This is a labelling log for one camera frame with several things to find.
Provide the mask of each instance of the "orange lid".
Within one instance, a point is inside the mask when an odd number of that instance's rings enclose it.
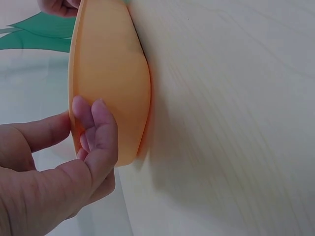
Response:
[[[69,113],[76,153],[84,131],[72,112],[75,96],[102,98],[118,125],[116,166],[137,156],[150,106],[150,75],[137,33],[121,0],[82,0],[69,57]]]

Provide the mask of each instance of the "wood grain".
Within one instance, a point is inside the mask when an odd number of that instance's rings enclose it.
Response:
[[[135,236],[315,235],[315,2],[132,0],[149,61]]]

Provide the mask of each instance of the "hand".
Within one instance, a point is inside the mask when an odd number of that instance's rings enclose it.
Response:
[[[62,16],[73,17],[78,13],[81,0],[37,0],[42,12]]]
[[[0,125],[0,235],[43,236],[115,188],[117,125],[101,100],[73,100],[85,133],[77,160],[37,171],[32,152],[55,145],[70,132],[69,115]]]

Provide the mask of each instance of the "green leaf pattern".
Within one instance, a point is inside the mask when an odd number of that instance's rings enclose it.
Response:
[[[40,12],[0,29],[0,50],[40,49],[68,53],[74,23],[74,17],[62,18]]]

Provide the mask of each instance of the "fingernail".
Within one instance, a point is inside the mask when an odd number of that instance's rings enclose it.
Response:
[[[105,102],[104,102],[104,100],[102,98],[100,98],[99,101],[101,102],[103,107],[106,107]]]

